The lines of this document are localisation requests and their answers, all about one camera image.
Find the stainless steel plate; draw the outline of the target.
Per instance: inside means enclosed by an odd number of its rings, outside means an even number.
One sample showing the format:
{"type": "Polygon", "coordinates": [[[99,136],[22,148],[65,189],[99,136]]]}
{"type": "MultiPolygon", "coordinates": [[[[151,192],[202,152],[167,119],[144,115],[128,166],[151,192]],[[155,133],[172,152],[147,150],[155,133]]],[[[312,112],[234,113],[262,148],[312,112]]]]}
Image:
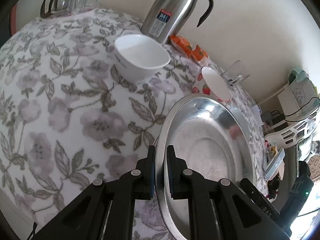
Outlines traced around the stainless steel plate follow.
{"type": "Polygon", "coordinates": [[[159,133],[155,156],[155,188],[164,223],[174,239],[190,239],[188,202],[173,200],[169,191],[167,146],[176,157],[204,178],[242,178],[256,183],[251,150],[245,133],[230,110],[203,94],[189,94],[176,102],[159,133]]]}

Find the strawberry pattern bowl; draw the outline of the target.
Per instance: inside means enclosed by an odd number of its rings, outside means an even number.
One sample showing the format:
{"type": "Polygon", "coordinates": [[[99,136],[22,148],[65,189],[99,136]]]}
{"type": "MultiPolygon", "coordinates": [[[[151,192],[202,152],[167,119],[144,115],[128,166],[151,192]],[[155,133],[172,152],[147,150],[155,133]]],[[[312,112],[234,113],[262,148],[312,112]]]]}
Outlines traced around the strawberry pattern bowl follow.
{"type": "Polygon", "coordinates": [[[210,95],[220,102],[228,102],[231,99],[230,90],[224,79],[213,68],[207,66],[202,67],[195,77],[191,91],[194,94],[210,95]]]}

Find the white square bowl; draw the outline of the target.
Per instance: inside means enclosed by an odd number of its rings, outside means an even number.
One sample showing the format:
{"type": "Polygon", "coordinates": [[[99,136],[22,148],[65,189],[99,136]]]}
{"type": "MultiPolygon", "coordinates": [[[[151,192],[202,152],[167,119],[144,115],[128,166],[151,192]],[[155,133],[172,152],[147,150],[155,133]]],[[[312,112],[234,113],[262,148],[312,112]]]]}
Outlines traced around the white square bowl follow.
{"type": "Polygon", "coordinates": [[[114,41],[114,60],[120,76],[131,83],[141,83],[168,65],[171,57],[154,39],[129,34],[114,41]]]}

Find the black charger adapter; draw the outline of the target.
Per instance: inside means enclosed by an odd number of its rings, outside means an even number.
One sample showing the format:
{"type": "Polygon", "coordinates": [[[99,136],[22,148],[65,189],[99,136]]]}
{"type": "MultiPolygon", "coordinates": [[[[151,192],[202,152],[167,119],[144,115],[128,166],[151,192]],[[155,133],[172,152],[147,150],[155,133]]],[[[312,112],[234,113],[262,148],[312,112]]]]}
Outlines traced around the black charger adapter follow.
{"type": "Polygon", "coordinates": [[[260,115],[262,122],[267,122],[272,119],[272,113],[270,111],[266,111],[265,113],[260,115]]]}

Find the white lattice shelf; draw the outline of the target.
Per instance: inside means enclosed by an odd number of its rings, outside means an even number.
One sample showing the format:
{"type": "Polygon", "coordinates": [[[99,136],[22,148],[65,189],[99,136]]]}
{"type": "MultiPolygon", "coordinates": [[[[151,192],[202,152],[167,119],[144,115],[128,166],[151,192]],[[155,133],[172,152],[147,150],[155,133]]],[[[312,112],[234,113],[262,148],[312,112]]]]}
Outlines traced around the white lattice shelf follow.
{"type": "Polygon", "coordinates": [[[315,131],[319,124],[319,94],[310,80],[293,82],[258,102],[272,119],[264,127],[265,140],[277,148],[290,148],[315,131]]]}

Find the white power strip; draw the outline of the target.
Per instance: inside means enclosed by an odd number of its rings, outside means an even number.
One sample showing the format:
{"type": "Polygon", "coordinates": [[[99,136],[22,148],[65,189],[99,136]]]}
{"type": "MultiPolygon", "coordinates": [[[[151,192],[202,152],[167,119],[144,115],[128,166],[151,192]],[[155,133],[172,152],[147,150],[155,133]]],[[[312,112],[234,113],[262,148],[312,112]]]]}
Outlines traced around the white power strip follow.
{"type": "Polygon", "coordinates": [[[257,122],[257,125],[260,127],[260,126],[263,126],[263,121],[261,119],[261,113],[260,113],[260,108],[258,105],[254,105],[252,106],[251,108],[252,110],[252,113],[253,113],[253,116],[257,122]]]}

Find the floral grey tablecloth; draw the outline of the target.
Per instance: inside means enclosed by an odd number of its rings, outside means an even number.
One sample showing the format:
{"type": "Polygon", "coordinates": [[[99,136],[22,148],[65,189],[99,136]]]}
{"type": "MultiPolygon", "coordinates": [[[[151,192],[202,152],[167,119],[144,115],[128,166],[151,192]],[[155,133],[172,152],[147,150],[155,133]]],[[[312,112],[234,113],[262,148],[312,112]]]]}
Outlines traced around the floral grey tablecloth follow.
{"type": "Polygon", "coordinates": [[[25,25],[1,46],[1,190],[45,226],[93,180],[144,158],[200,66],[171,61],[140,85],[115,67],[113,43],[141,21],[111,9],[25,25]]]}

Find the teal cloth on shelf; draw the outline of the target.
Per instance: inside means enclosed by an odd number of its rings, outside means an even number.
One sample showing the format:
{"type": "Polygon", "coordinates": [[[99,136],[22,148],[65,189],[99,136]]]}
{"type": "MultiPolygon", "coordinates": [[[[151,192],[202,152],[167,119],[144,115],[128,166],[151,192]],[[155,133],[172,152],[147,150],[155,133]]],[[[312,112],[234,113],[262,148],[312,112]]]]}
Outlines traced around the teal cloth on shelf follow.
{"type": "Polygon", "coordinates": [[[290,70],[287,77],[287,83],[288,85],[291,85],[293,82],[300,83],[303,82],[305,79],[309,80],[308,73],[300,67],[295,67],[290,70]]]}

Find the clear glass mug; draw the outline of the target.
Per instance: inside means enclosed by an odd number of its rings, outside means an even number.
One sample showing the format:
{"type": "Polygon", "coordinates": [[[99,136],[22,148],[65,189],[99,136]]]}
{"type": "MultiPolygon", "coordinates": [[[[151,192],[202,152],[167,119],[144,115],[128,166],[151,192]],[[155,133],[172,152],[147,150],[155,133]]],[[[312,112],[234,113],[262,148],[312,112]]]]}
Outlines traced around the clear glass mug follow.
{"type": "Polygon", "coordinates": [[[249,77],[249,71],[242,61],[238,60],[228,67],[221,77],[230,87],[234,87],[249,77]]]}

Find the orange snack packet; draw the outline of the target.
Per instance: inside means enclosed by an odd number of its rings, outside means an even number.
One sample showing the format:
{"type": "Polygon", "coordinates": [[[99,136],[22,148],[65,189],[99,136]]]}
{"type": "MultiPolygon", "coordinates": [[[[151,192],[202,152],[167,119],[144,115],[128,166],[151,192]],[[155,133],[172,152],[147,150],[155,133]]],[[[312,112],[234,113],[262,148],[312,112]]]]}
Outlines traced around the orange snack packet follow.
{"type": "Polygon", "coordinates": [[[192,46],[188,40],[181,36],[171,35],[170,42],[173,47],[180,52],[184,57],[189,58],[193,51],[192,46]]]}
{"type": "Polygon", "coordinates": [[[191,52],[192,58],[201,66],[207,66],[210,62],[208,53],[203,50],[198,44],[195,49],[191,52]]]}

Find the stainless steel thermos jug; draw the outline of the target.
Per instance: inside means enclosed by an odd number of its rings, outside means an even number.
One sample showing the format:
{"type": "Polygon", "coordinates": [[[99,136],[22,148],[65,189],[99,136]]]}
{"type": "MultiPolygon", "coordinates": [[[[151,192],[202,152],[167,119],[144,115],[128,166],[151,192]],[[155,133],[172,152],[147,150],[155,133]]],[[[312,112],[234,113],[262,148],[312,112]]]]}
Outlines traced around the stainless steel thermos jug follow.
{"type": "MultiPolygon", "coordinates": [[[[171,35],[177,35],[187,22],[197,0],[155,0],[150,8],[141,32],[157,42],[169,43],[171,35]]],[[[214,7],[214,1],[208,0],[208,8],[200,17],[199,27],[210,15],[214,7]]]]}

